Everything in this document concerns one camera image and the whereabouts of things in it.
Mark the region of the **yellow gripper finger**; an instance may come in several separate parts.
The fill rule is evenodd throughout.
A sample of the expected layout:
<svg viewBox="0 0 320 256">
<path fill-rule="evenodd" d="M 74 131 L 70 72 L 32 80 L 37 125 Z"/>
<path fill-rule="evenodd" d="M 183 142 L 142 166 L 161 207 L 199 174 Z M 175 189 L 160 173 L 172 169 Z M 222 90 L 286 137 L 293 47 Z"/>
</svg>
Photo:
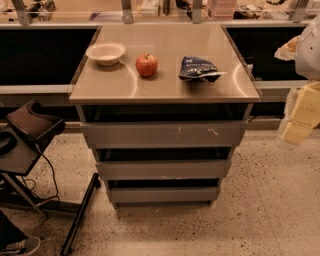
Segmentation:
<svg viewBox="0 0 320 256">
<path fill-rule="evenodd" d="M 298 146 L 320 124 L 320 82 L 292 88 L 284 114 L 279 126 L 279 142 L 283 146 Z"/>
</svg>

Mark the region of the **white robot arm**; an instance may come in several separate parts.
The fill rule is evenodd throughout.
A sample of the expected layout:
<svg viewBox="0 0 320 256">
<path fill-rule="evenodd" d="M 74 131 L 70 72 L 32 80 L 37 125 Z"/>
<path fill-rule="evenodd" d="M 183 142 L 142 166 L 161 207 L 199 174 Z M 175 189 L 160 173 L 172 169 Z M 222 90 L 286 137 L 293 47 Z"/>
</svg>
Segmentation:
<svg viewBox="0 0 320 256">
<path fill-rule="evenodd" d="M 290 89 L 278 128 L 278 146 L 293 150 L 320 124 L 320 14 L 274 56 L 294 60 L 296 73 L 307 79 L 300 89 Z"/>
</svg>

